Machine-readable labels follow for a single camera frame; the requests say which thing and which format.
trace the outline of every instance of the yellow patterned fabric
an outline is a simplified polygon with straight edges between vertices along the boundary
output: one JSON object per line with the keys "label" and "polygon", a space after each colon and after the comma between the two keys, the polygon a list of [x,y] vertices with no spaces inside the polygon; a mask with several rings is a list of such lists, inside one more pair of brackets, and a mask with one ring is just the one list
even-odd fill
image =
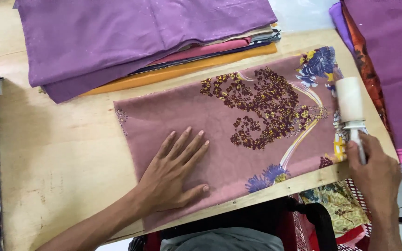
{"label": "yellow patterned fabric", "polygon": [[318,202],[327,209],[336,237],[370,222],[345,181],[303,191],[300,197],[306,204]]}

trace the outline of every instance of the right hand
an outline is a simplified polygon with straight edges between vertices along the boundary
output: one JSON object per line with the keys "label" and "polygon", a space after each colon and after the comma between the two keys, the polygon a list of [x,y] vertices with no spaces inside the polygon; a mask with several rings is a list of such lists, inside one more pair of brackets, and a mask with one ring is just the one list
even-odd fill
{"label": "right hand", "polygon": [[358,145],[350,141],[346,152],[351,177],[365,197],[372,214],[394,217],[399,213],[397,198],[401,182],[400,165],[383,152],[376,137],[362,133],[359,136],[368,161],[366,165],[361,164]]}

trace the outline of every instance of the folded purple fabric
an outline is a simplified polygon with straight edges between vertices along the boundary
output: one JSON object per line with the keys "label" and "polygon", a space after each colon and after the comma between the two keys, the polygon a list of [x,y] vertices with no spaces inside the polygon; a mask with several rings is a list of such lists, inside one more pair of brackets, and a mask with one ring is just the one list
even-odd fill
{"label": "folded purple fabric", "polygon": [[339,36],[345,43],[347,48],[350,50],[352,55],[355,55],[355,47],[353,45],[352,36],[350,35],[350,30],[348,29],[347,22],[342,14],[342,4],[337,2],[328,10],[332,20],[338,30]]}
{"label": "folded purple fabric", "polygon": [[138,180],[171,131],[192,126],[193,134],[202,129],[211,142],[184,185],[207,183],[210,195],[145,218],[145,229],[342,160],[332,96],[341,78],[334,49],[323,47],[115,102]]}
{"label": "folded purple fabric", "polygon": [[346,0],[381,82],[395,148],[402,162],[402,0]]}
{"label": "folded purple fabric", "polygon": [[125,76],[189,43],[215,41],[276,21],[267,0],[18,4],[29,82],[44,86],[55,102]]}

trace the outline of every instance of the finger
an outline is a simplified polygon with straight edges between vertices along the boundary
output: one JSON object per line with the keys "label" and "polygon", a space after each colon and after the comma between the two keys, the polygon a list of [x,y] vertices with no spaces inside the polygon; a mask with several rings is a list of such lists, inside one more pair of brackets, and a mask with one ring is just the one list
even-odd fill
{"label": "finger", "polygon": [[202,184],[189,189],[182,194],[181,200],[179,202],[179,207],[186,206],[189,202],[201,197],[204,193],[209,191],[209,186],[207,184]]}
{"label": "finger", "polygon": [[345,149],[347,153],[348,164],[353,170],[357,170],[361,166],[361,161],[359,159],[359,149],[358,144],[354,141],[350,141]]}
{"label": "finger", "polygon": [[162,143],[161,147],[159,148],[158,153],[156,154],[156,157],[158,158],[164,158],[167,156],[167,152],[171,146],[171,143],[173,142],[173,139],[175,138],[175,131],[172,131],[171,134],[167,136],[167,138],[164,140]]}
{"label": "finger", "polygon": [[379,143],[379,140],[376,137],[361,133],[359,134],[359,138],[362,141],[364,151],[367,153],[367,155],[373,156],[373,155],[384,154],[381,144]]}
{"label": "finger", "polygon": [[187,141],[188,137],[190,136],[190,132],[192,131],[192,127],[187,127],[187,129],[181,134],[181,137],[176,141],[175,145],[172,147],[170,152],[168,153],[168,157],[171,159],[175,159],[178,157],[179,153],[181,152],[182,147],[184,146],[185,142]]}
{"label": "finger", "polygon": [[199,149],[198,151],[187,161],[184,165],[184,169],[186,175],[192,171],[193,167],[202,159],[204,154],[207,152],[209,148],[209,141],[207,140]]}
{"label": "finger", "polygon": [[179,162],[186,163],[195,154],[199,148],[203,135],[204,131],[201,130],[177,158]]}

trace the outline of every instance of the lint roller adhesive roll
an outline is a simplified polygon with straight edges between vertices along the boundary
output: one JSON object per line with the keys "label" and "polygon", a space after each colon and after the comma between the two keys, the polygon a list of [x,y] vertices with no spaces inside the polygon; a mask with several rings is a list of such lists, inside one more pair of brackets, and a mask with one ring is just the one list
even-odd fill
{"label": "lint roller adhesive roll", "polygon": [[341,122],[345,123],[344,129],[350,130],[350,140],[358,144],[359,158],[361,164],[365,165],[367,159],[358,132],[359,129],[365,128],[359,79],[357,77],[343,78],[336,81],[335,86]]}

